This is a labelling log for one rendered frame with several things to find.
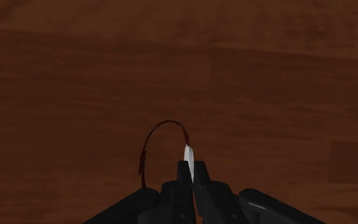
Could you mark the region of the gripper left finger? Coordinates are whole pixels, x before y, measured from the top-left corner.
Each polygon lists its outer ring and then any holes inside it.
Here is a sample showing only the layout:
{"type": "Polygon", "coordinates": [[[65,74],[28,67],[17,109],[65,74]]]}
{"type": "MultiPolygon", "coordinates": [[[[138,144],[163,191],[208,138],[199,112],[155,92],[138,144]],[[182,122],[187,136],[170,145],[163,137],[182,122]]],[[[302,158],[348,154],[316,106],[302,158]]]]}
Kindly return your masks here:
{"type": "Polygon", "coordinates": [[[82,224],[196,224],[188,162],[177,163],[177,179],[160,192],[141,188],[82,224]]]}

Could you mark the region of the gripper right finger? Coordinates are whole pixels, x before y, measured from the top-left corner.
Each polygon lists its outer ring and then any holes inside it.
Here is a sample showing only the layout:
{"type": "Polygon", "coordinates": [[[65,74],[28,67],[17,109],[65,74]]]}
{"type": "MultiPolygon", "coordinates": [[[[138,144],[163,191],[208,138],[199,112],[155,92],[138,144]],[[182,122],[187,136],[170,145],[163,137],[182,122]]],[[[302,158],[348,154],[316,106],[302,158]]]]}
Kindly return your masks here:
{"type": "Polygon", "coordinates": [[[209,177],[204,162],[194,162],[193,189],[202,224],[326,224],[259,190],[235,195],[230,186],[209,177]]]}

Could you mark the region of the white object with red strap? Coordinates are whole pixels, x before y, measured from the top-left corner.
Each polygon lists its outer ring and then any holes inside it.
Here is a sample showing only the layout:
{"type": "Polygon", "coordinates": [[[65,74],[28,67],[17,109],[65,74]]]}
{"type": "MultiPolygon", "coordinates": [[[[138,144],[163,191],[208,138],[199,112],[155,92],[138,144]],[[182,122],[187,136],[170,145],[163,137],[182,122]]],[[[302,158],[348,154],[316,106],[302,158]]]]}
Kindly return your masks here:
{"type": "Polygon", "coordinates": [[[189,167],[189,171],[191,174],[191,180],[194,181],[194,153],[193,153],[193,148],[190,146],[190,140],[189,140],[189,134],[188,131],[186,130],[185,126],[183,124],[181,124],[178,121],[175,120],[164,120],[161,122],[158,122],[149,132],[149,134],[146,137],[146,140],[143,144],[142,147],[142,151],[141,151],[141,155],[139,158],[139,176],[141,177],[141,187],[145,188],[146,187],[146,178],[145,178],[145,164],[146,164],[146,146],[147,143],[152,135],[152,133],[161,125],[166,124],[166,123],[174,123],[178,126],[180,126],[182,133],[184,135],[184,142],[185,142],[185,147],[184,147],[184,161],[188,162],[188,167],[189,167]]]}

